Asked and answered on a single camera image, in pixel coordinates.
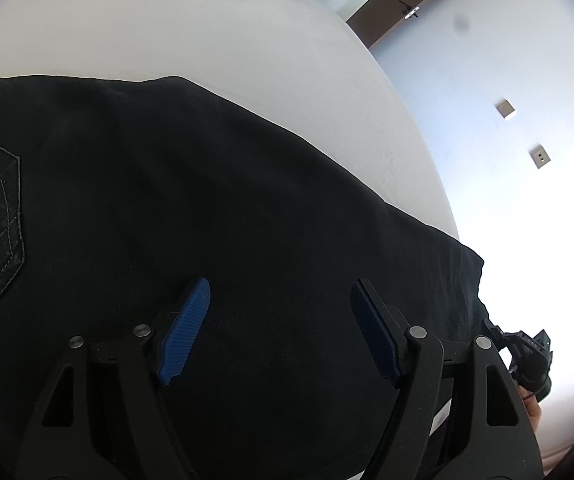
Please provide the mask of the right hand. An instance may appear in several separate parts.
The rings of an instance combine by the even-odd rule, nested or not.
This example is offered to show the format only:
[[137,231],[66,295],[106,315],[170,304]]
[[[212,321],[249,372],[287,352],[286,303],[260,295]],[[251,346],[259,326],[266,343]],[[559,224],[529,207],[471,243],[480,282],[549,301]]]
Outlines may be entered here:
[[522,398],[522,404],[524,404],[527,412],[532,431],[537,432],[541,422],[542,408],[536,395],[522,386],[518,386],[517,391]]

